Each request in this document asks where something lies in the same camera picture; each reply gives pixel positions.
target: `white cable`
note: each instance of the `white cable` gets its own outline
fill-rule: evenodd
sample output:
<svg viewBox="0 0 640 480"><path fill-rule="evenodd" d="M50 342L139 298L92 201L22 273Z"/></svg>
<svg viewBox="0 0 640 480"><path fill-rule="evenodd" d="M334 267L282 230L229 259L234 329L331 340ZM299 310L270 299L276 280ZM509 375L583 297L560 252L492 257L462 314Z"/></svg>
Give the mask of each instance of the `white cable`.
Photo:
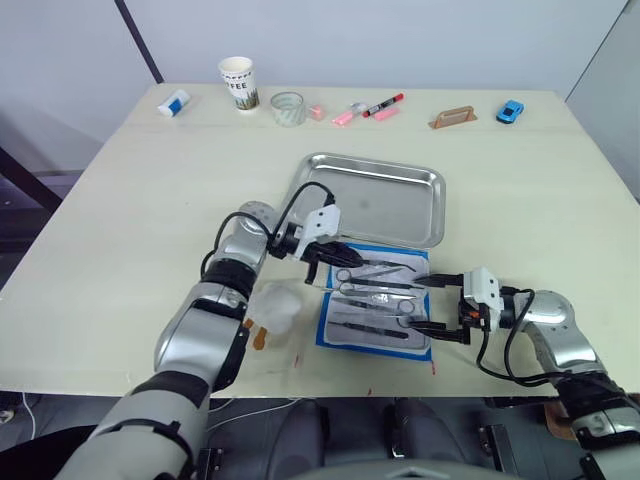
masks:
<svg viewBox="0 0 640 480"><path fill-rule="evenodd" d="M31 407L27 403L27 395L24 392L22 392L22 403L24 404L24 408L27 409L27 412L29 412L29 415L31 416L31 440L33 440L34 438L36 438L36 417L33 415Z"/></svg>
<svg viewBox="0 0 640 480"><path fill-rule="evenodd" d="M211 410L209 410L209 413L213 413L213 412L219 412L220 410L222 410L223 408L226 408L227 405L229 405L231 402L233 402L235 400L235 398L230 398L229 400L227 400L226 402L224 402L222 405L220 405L219 407L216 408L212 408Z"/></svg>
<svg viewBox="0 0 640 480"><path fill-rule="evenodd" d="M280 410L281 408L290 407L291 405L299 402L300 400L302 400L302 398L296 398L295 400L292 400L291 402L285 403L284 405L280 405L278 407L265 408L264 410L258 410L257 412L245 413L244 415L238 415L237 417L227 418L226 420L223 420L222 422L216 423L214 426L207 428L207 432L210 432L211 430L215 430L216 428L221 427L226 423L233 422L235 420L240 420L241 418L250 417L251 415L258 415L260 413L273 412L275 410Z"/></svg>

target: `floor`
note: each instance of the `floor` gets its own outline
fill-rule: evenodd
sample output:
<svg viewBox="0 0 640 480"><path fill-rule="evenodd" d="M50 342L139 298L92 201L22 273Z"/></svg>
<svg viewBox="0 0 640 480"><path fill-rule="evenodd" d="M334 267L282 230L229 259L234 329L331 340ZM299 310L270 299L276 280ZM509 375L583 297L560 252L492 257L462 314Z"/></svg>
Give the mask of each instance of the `floor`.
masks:
<svg viewBox="0 0 640 480"><path fill-rule="evenodd" d="M76 177L49 179L56 193L64 196ZM21 192L0 179L0 288L11 275L30 243L49 218ZM64 428L96 424L117 401L106 397L63 395L27 396L33 406L37 435ZM584 452L574 442L552 437L542 422L540 407L511 409L489 408L482 399L424 399L448 425L470 463L492 468L492 461L480 448L478 427L504 424L510 436L520 475L526 479L569 480L580 474L578 460ZM0 451L29 439L31 418L19 403L19 395L0 392L0 410L15 412L15 417L0 425ZM212 413L210 425L238 415L277 407L287 399L234 400ZM389 398L329 398L318 400L327 409L331 435L326 445L328 465L357 460L386 458L383 439L384 409ZM222 469L216 480L254 478L264 471L270 447L287 408L248 416L226 423L212 431L209 445L224 450Z"/></svg>

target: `white wall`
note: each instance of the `white wall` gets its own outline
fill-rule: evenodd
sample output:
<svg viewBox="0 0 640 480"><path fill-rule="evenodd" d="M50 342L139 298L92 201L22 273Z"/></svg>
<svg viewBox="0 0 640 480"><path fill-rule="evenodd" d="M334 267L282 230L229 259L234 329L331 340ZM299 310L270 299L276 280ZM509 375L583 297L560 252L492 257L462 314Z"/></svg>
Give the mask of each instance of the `white wall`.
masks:
<svg viewBox="0 0 640 480"><path fill-rule="evenodd" d="M0 145L84 169L153 78L113 1L0 0Z"/></svg>
<svg viewBox="0 0 640 480"><path fill-rule="evenodd" d="M568 104L640 200L640 3L620 16Z"/></svg>
<svg viewBox="0 0 640 480"><path fill-rule="evenodd" d="M566 96L625 0L128 0L167 81L550 89Z"/></svg>

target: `paper cup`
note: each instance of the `paper cup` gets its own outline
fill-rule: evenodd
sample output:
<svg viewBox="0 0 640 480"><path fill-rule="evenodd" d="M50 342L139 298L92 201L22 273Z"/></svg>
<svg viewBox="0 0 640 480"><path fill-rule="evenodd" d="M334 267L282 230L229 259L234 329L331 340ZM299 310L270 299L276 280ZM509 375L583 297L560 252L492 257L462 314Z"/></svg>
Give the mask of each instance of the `paper cup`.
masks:
<svg viewBox="0 0 640 480"><path fill-rule="evenodd" d="M218 69L238 109L251 110L258 106L260 101L253 72L253 61L250 58L225 58L218 64Z"/></svg>

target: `blue toy car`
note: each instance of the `blue toy car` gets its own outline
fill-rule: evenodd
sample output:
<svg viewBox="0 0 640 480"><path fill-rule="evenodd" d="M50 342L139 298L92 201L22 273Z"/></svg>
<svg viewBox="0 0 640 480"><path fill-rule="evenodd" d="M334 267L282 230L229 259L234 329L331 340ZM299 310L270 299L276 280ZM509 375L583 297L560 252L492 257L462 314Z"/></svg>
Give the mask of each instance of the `blue toy car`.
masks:
<svg viewBox="0 0 640 480"><path fill-rule="evenodd" d="M513 123L524 110L524 105L515 100L509 100L504 104L504 107L500 109L496 120L502 123Z"/></svg>

